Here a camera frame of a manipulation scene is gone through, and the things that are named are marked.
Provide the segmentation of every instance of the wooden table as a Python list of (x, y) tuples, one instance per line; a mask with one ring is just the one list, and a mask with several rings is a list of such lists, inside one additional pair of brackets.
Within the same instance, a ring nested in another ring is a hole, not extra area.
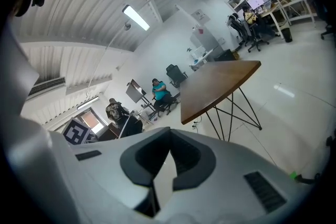
[[(261, 66), (260, 61), (223, 61), (223, 62), (207, 62), (200, 67), (196, 72), (189, 76), (185, 81), (181, 83), (181, 122), (186, 124), (200, 115), (206, 113), (211, 108), (215, 108), (218, 116), (220, 126), (222, 123), (219, 119), (218, 111), (222, 111), (231, 116), (230, 133), (232, 128), (232, 118), (240, 119), (248, 124), (253, 125), (261, 130), (259, 120), (254, 112), (252, 106), (241, 90), (240, 86), (252, 76), (254, 72)], [(239, 89), (245, 97), (247, 103), (251, 107), (254, 116), (258, 123), (253, 120), (245, 111), (243, 111), (238, 105), (233, 102), (233, 93)], [(224, 99), (228, 99), (232, 103), (231, 113), (223, 111), (216, 107), (217, 104)], [(242, 110), (255, 124), (247, 122), (237, 116), (233, 115), (233, 106)], [(219, 134), (211, 118), (209, 117), (212, 126), (214, 127), (218, 138)]]

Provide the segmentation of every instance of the black vent grille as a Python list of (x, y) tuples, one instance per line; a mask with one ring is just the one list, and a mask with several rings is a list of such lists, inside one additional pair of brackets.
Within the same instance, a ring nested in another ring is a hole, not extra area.
[(244, 177), (267, 213), (271, 213), (286, 203), (286, 200), (266, 181), (261, 173), (254, 172)]
[(64, 84), (64, 83), (65, 83), (65, 77), (62, 77), (62, 78), (59, 78), (59, 79), (49, 80), (49, 81), (46, 81), (46, 82), (42, 82), (42, 83), (40, 83), (38, 85), (35, 85), (31, 89), (31, 91), (30, 91), (30, 93), (29, 93), (28, 96), (30, 96), (30, 95), (32, 95), (34, 93), (37, 93), (37, 92), (49, 89), (51, 87)]

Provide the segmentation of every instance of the woman in teal shirt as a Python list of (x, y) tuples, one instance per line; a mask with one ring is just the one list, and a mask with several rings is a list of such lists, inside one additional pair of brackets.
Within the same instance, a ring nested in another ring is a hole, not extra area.
[(153, 99), (156, 99), (154, 103), (154, 108), (158, 112), (164, 112), (164, 106), (168, 104), (168, 107), (166, 109), (166, 114), (168, 115), (170, 113), (170, 106), (173, 103), (178, 103), (176, 98), (172, 97), (170, 92), (167, 91), (166, 85), (162, 81), (158, 81), (157, 79), (152, 80), (153, 83)]

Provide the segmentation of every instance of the air conditioner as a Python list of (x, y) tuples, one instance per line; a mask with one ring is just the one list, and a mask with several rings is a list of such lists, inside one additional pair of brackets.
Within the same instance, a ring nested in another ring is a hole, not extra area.
[(65, 77), (48, 80), (35, 85), (22, 108), (22, 116), (30, 116), (45, 106), (65, 98), (67, 86)]

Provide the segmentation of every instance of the window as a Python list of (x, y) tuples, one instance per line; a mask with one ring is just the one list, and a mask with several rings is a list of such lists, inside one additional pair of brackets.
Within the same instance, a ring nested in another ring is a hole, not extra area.
[(86, 109), (75, 118), (89, 126), (95, 134), (105, 126), (91, 108)]

